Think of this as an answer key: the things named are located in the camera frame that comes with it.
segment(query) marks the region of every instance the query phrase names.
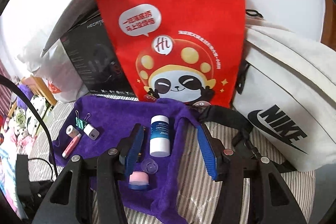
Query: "pink lid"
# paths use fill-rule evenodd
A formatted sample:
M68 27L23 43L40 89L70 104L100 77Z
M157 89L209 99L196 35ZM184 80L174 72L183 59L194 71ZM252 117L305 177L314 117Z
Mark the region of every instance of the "pink lid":
M146 185L148 184L148 175L145 172L134 171L129 176L129 183L133 185Z

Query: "wooden furniture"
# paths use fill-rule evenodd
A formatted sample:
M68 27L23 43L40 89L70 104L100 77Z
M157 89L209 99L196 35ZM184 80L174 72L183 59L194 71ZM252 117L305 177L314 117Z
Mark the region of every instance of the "wooden furniture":
M321 42L336 50L336 5L333 0L325 0L325 16Z
M42 78L30 76L28 78L23 78L21 80L21 83L29 86L29 88L35 95L46 98L47 101L53 106L56 105L56 99L54 98L53 94L50 92Z
M12 106L11 106L9 112L8 112L8 115L7 115L8 118L11 118L13 116L13 113L16 110L16 108L17 108L17 103L16 103L16 100L15 100L15 102L12 104Z

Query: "pink highlighter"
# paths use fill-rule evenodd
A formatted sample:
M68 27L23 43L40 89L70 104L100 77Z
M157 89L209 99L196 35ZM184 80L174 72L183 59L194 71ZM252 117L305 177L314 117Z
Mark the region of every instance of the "pink highlighter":
M75 136L72 141L69 143L68 147L64 150L62 157L67 158L72 150L76 147L77 143L79 142L79 139L82 137L82 135L79 133L77 136Z

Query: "red paper bag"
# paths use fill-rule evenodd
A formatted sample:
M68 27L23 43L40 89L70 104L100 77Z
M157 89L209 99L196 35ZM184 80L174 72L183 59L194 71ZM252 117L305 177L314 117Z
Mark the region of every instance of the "red paper bag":
M228 107L244 40L245 0L97 0L139 100Z

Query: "panda cartoon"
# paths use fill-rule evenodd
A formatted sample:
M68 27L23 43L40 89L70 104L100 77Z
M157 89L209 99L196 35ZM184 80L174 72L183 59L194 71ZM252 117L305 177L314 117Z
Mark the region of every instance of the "panda cartoon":
M187 104L209 102L216 84L209 54L191 41L171 40L169 54L159 54L151 47L140 52L136 59L137 73L147 92L145 99L171 98Z

